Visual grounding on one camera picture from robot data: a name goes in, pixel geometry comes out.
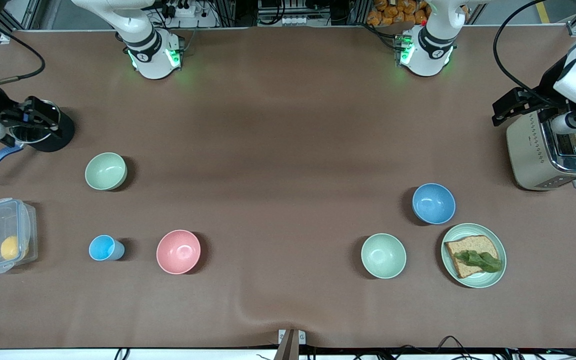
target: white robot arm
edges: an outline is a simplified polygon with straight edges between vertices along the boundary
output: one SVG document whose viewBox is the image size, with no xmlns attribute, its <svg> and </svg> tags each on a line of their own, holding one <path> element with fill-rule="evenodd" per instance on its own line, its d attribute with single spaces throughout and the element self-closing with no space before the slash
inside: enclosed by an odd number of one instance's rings
<svg viewBox="0 0 576 360">
<path fill-rule="evenodd" d="M 419 76 L 437 75 L 448 64 L 457 34 L 466 23 L 462 5 L 485 4 L 491 0 L 427 0 L 432 13 L 424 25 L 406 30 L 407 50 L 400 53 L 400 64 Z"/>
<path fill-rule="evenodd" d="M 148 79 L 161 79 L 181 69 L 184 39 L 155 29 L 143 8 L 155 0 L 72 0 L 107 21 L 128 47 L 134 68 Z"/>
</svg>

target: green leafy vegetable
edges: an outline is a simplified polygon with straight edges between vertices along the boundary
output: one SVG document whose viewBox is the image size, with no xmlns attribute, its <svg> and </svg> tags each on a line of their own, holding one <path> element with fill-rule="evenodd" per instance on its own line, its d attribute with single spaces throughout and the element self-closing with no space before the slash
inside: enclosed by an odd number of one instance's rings
<svg viewBox="0 0 576 360">
<path fill-rule="evenodd" d="M 485 272 L 501 271 L 501 260 L 494 258 L 489 252 L 465 250 L 455 253 L 454 257 L 469 267 L 480 267 Z"/>
</svg>

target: green bowl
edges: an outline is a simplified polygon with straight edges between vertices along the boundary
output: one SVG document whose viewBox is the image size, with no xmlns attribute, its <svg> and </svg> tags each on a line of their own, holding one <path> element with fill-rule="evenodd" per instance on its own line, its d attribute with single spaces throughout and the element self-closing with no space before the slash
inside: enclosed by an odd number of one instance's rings
<svg viewBox="0 0 576 360">
<path fill-rule="evenodd" d="M 473 235 L 485 235 L 490 239 L 490 241 L 492 241 L 494 248 L 496 248 L 496 251 L 499 254 L 499 260 L 501 260 L 501 271 L 493 273 L 479 272 L 474 273 L 471 276 L 467 276 L 466 278 L 459 278 L 457 270 L 455 269 L 455 264 L 453 263 L 453 259 L 450 257 L 450 253 L 448 252 L 448 248 L 445 246 L 445 243 L 455 242 L 457 240 L 463 239 L 465 237 L 471 237 Z M 455 280 L 459 281 L 463 285 L 466 285 L 467 287 L 475 289 L 492 287 L 494 284 L 497 284 L 497 282 L 501 279 L 502 276 L 504 276 L 504 273 L 506 272 L 506 250 L 501 244 L 501 240 L 499 240 L 499 237 L 497 237 L 494 232 L 477 223 L 460 223 L 459 225 L 455 225 L 453 228 L 448 230 L 448 232 L 446 232 L 446 235 L 443 237 L 443 241 L 439 246 L 441 246 L 441 260 L 443 261 L 443 266 L 446 267 L 448 273 Z"/>
<path fill-rule="evenodd" d="M 111 191 L 119 187 L 128 175 L 126 162 L 114 152 L 99 153 L 86 166 L 86 182 L 96 191 Z"/>
<path fill-rule="evenodd" d="M 363 243 L 361 262 L 376 278 L 391 279 L 404 270 L 406 249 L 393 235 L 375 234 Z"/>
</svg>

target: pink bowl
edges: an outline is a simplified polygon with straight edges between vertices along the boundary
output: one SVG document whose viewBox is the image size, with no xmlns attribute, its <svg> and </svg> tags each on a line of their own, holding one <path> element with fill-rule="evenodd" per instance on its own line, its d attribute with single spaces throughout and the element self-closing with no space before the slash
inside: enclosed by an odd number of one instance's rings
<svg viewBox="0 0 576 360">
<path fill-rule="evenodd" d="M 163 271 L 179 275 L 195 267 L 201 251 L 195 234 L 186 230 L 173 230 L 159 242 L 157 262 Z"/>
</svg>

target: lemon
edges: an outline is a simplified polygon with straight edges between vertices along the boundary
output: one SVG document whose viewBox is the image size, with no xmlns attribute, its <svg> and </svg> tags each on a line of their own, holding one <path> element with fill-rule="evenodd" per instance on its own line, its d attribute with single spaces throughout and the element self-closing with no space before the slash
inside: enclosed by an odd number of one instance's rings
<svg viewBox="0 0 576 360">
<path fill-rule="evenodd" d="M 4 242 L 1 243 L 1 257 L 4 260 L 13 260 L 19 255 L 19 241 L 17 235 L 10 235 L 6 237 Z"/>
</svg>

